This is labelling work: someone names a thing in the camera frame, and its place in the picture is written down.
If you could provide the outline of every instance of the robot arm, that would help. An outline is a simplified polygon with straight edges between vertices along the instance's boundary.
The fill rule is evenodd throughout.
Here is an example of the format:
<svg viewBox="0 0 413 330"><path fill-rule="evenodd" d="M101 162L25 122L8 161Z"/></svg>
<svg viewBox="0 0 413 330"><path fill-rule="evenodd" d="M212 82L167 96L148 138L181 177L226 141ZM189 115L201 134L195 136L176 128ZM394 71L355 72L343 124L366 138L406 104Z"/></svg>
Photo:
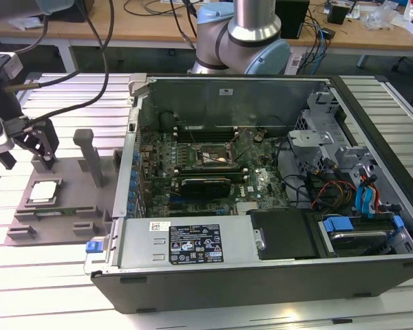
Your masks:
<svg viewBox="0 0 413 330"><path fill-rule="evenodd" d="M209 3L199 10L194 74L278 74L289 58L275 0Z"/></svg>
<svg viewBox="0 0 413 330"><path fill-rule="evenodd" d="M51 14L73 4L74 0L1 0L0 21ZM21 69L16 54L0 53L0 162L7 169L15 165L16 161L8 151L17 144L39 157L44 167L51 168L59 145L52 122L47 119L27 129L28 118L21 112L17 97L4 91L9 80L15 78Z"/></svg>

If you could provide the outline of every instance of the desk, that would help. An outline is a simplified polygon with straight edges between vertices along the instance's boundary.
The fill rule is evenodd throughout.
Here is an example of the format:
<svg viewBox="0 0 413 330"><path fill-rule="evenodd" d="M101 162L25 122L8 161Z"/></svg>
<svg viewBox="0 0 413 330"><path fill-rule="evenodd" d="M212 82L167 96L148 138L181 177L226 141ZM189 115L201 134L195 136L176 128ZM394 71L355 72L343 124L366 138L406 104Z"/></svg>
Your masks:
<svg viewBox="0 0 413 330"><path fill-rule="evenodd" d="M133 16L123 10L124 0L115 0L115 28L109 46L112 47L150 47L150 48L188 48L180 37L172 16ZM312 0L310 9L321 0ZM168 4L157 3L153 9L168 10ZM129 9L145 12L139 0L133 0ZM185 10L179 10L182 29L194 39L189 27ZM328 52L331 54L358 54L375 56L413 56L413 36L400 27L393 31L367 31L358 20L343 25L324 23L326 15L313 12L314 17L324 26L334 30L336 35ZM101 36L106 36L109 27L109 6L107 0L95 0L91 20ZM19 31L7 23L0 23L0 40L3 43L31 43L39 35L40 29ZM314 34L305 27L300 39L288 40L291 45L291 57L286 67L287 74L297 72L297 61L314 43ZM86 23L52 22L44 45L58 47L67 72L76 69L72 46L97 46L92 32Z"/></svg>

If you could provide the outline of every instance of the motherboard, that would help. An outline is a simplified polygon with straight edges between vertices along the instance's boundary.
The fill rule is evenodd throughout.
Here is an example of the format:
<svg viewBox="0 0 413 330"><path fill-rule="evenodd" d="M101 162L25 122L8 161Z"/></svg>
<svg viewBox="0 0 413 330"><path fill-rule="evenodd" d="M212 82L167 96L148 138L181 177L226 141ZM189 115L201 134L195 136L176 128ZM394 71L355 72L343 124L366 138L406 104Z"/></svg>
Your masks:
<svg viewBox="0 0 413 330"><path fill-rule="evenodd" d="M265 135L245 128L222 137L145 129L140 138L144 215L244 215L255 208L288 207L273 161L279 139Z"/></svg>

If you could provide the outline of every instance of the table leg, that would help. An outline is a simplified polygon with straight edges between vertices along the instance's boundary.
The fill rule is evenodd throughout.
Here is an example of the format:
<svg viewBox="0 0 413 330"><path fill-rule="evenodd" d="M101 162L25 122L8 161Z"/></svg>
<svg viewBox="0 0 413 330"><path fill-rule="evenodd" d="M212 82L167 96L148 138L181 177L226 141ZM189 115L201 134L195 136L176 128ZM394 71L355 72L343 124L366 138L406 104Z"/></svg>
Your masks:
<svg viewBox="0 0 413 330"><path fill-rule="evenodd" d="M288 63L284 70L284 74L294 76L300 66L301 58L306 52L306 47L291 47Z"/></svg>
<svg viewBox="0 0 413 330"><path fill-rule="evenodd" d="M368 55L361 55L361 57L359 58L359 61L357 63L357 67L360 68L360 69L363 69L364 66L366 65L368 59L369 59Z"/></svg>
<svg viewBox="0 0 413 330"><path fill-rule="evenodd" d="M58 47L58 50L60 52L60 56L61 56L61 59L63 60L63 64L64 64L64 68L66 72L76 71L78 69L78 65L76 64L74 51L69 41L60 40L60 42L57 43L56 46Z"/></svg>

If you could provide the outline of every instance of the green circuit board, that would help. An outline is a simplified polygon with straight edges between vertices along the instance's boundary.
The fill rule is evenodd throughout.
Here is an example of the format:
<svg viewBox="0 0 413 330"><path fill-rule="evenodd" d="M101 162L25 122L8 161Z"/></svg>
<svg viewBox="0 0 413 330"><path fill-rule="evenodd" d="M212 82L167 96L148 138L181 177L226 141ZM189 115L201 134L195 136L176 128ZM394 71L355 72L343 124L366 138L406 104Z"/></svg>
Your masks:
<svg viewBox="0 0 413 330"><path fill-rule="evenodd" d="M288 207L273 167L275 140L264 139L263 131L255 129L241 129L228 142L180 143L169 134L144 133L141 151L147 217L237 215L242 202L252 202L247 205L256 208ZM205 174L197 170L208 166L227 169L226 177L234 181L229 194L217 199L182 196L178 171L193 171L188 178L203 178Z"/></svg>

